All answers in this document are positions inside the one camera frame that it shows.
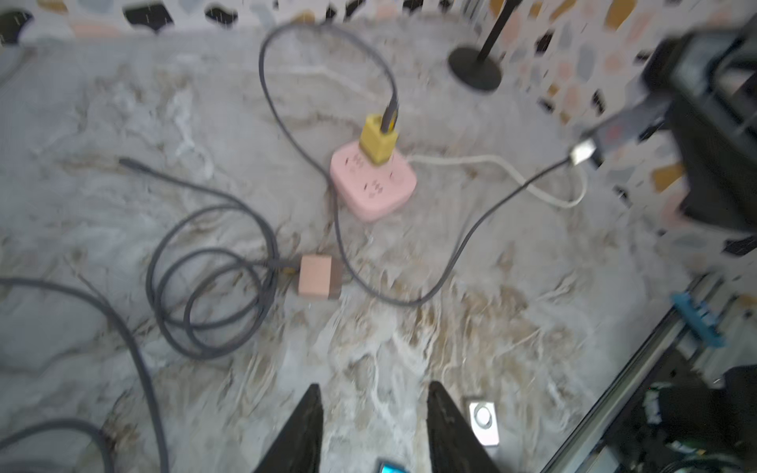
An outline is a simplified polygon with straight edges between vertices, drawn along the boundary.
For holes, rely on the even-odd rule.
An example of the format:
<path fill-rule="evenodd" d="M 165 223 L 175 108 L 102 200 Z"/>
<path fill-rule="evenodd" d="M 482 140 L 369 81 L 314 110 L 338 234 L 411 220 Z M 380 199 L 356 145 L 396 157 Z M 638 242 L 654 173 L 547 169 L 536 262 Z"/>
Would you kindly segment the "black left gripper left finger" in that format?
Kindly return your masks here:
<path fill-rule="evenodd" d="M 254 473 L 318 473 L 322 448 L 321 388 L 311 384 Z"/>

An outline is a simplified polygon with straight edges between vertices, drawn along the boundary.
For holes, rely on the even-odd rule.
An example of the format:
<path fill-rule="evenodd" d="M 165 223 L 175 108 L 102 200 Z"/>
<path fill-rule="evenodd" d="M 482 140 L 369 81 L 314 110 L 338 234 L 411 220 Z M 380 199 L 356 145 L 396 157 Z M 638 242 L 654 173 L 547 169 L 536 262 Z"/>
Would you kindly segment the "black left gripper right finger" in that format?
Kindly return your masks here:
<path fill-rule="evenodd" d="M 433 473 L 499 473 L 441 382 L 430 383 L 427 433 Z"/>

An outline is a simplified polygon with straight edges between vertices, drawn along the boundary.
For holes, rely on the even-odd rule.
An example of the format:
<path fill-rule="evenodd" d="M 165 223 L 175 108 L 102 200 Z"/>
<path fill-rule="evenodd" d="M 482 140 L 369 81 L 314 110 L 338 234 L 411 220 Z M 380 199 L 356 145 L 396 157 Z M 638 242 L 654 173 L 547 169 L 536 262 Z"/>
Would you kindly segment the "yellow USB charger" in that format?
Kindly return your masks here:
<path fill-rule="evenodd" d="M 390 120 L 388 130 L 382 130 L 382 115 L 369 114 L 359 139 L 359 146 L 366 157 L 376 166 L 386 164 L 392 157 L 398 140 L 395 129 L 396 117 Z"/>

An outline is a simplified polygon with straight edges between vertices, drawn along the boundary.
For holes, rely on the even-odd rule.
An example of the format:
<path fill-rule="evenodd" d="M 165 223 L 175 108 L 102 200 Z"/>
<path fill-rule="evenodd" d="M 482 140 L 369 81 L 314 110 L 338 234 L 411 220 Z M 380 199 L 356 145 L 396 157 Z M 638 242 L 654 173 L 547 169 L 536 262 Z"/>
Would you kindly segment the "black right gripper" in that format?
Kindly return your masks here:
<path fill-rule="evenodd" d="M 664 127 L 678 147 L 688 193 L 686 218 L 733 231 L 756 228 L 756 78 L 735 92 L 729 70 L 756 70 L 756 21 L 670 35 L 643 72 L 649 91 L 669 98 Z"/>

